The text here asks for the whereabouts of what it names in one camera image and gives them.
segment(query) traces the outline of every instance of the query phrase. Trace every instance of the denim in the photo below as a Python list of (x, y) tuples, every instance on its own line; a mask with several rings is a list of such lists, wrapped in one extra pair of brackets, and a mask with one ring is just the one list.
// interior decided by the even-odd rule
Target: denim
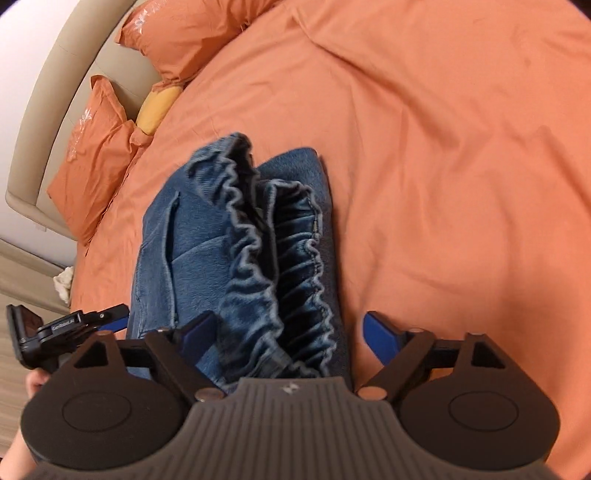
[(129, 338), (220, 317), (197, 363), (232, 390), (241, 377), (340, 375), (350, 385), (332, 237), (332, 202), (314, 150), (259, 169), (232, 134), (197, 150), (144, 215)]

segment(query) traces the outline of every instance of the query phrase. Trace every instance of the pillowcase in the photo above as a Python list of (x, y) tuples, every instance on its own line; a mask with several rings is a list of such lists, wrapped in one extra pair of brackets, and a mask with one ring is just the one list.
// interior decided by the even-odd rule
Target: pillowcase
[(125, 20), (115, 41), (148, 57), (163, 80), (182, 85), (278, 0), (148, 0)]
[(66, 158), (47, 194), (72, 234), (87, 244), (129, 164), (149, 146), (152, 137), (127, 120), (111, 82), (90, 79), (92, 94), (74, 126)]
[(150, 92), (146, 100), (144, 100), (142, 108), (139, 109), (135, 121), (136, 125), (146, 135), (154, 135), (170, 107), (181, 93), (183, 93), (183, 87), (181, 86), (172, 86), (159, 92)]

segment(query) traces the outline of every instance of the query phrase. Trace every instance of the white cloth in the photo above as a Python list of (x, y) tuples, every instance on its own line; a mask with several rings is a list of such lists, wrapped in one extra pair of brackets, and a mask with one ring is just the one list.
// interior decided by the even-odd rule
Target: white cloth
[(58, 276), (53, 277), (53, 285), (61, 300), (70, 305), (70, 289), (72, 288), (72, 279), (74, 278), (74, 267), (67, 267)]

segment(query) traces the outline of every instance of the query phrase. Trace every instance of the bolt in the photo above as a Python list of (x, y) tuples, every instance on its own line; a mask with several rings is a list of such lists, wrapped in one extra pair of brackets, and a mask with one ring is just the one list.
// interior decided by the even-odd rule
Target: bolt
[(388, 392), (381, 387), (361, 387), (357, 392), (357, 396), (364, 400), (385, 400)]
[(223, 391), (213, 387), (201, 388), (195, 393), (195, 398), (200, 402), (222, 400), (224, 397)]

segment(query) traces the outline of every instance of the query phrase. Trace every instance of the orange bed sheet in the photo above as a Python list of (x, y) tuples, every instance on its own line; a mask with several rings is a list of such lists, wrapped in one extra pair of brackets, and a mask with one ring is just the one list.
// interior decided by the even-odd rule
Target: orange bed sheet
[(360, 320), (486, 332), (556, 403), (549, 464), (591, 471), (591, 22), (566, 0), (285, 0), (227, 45), (130, 167), (73, 309), (129, 303), (142, 216), (233, 131), (261, 164), (310, 146), (335, 206), (357, 384)]

